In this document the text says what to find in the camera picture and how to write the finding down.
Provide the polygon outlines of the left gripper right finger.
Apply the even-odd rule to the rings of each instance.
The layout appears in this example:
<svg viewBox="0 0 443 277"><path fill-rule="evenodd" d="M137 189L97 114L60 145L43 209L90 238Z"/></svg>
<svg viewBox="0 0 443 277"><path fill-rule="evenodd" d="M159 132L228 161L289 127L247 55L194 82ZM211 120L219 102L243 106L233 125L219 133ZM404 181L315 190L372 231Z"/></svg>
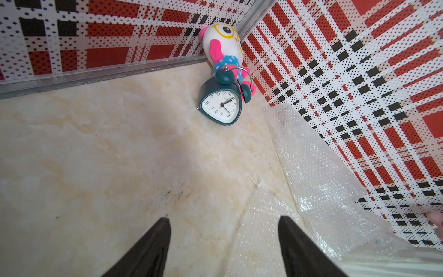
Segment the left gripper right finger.
<svg viewBox="0 0 443 277"><path fill-rule="evenodd" d="M280 217L278 236L288 277L346 276L290 217Z"/></svg>

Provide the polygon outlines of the small white ribbed vase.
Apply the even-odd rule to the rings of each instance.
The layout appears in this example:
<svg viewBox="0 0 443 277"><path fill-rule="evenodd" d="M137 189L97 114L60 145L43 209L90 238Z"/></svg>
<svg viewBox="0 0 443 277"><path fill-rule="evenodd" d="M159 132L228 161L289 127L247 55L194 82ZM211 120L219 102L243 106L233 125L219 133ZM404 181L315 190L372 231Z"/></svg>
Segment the small white ribbed vase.
<svg viewBox="0 0 443 277"><path fill-rule="evenodd" d="M383 257L374 262L350 260L340 269L348 277L441 277L443 252L432 248L414 248L399 257Z"/></svg>

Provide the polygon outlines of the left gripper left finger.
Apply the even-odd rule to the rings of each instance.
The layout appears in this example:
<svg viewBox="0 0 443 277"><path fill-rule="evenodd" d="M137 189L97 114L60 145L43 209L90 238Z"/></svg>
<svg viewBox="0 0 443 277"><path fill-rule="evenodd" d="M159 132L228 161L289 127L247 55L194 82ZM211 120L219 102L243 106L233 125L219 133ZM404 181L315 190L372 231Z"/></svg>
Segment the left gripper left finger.
<svg viewBox="0 0 443 277"><path fill-rule="evenodd" d="M103 275L105 277L162 277L170 241L170 220L165 217L160 218Z"/></svg>

